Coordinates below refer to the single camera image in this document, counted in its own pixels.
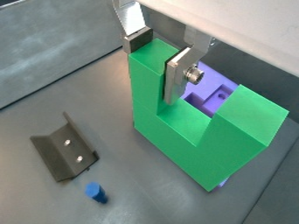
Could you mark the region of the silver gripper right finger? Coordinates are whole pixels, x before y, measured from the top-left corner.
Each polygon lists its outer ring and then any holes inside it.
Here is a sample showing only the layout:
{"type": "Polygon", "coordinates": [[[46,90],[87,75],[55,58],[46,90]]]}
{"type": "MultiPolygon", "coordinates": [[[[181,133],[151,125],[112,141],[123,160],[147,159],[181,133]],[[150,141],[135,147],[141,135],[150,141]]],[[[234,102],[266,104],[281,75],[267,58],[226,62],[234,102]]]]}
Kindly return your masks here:
{"type": "Polygon", "coordinates": [[[174,105],[183,96],[187,83],[198,85],[205,72],[198,62],[210,50],[213,37],[191,26],[186,26],[183,41],[189,44],[166,62],[163,99],[174,105]]]}

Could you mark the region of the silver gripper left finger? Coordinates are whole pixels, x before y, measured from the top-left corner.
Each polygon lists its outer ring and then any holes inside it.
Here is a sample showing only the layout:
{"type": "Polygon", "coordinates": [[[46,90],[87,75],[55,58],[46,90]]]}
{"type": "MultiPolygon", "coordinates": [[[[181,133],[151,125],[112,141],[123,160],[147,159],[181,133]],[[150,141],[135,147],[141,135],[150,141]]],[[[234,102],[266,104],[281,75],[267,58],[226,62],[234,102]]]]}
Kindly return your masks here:
{"type": "Polygon", "coordinates": [[[112,0],[116,17],[123,28],[123,48],[135,52],[154,39],[154,30],[146,25],[141,3],[136,0],[112,0]]]}

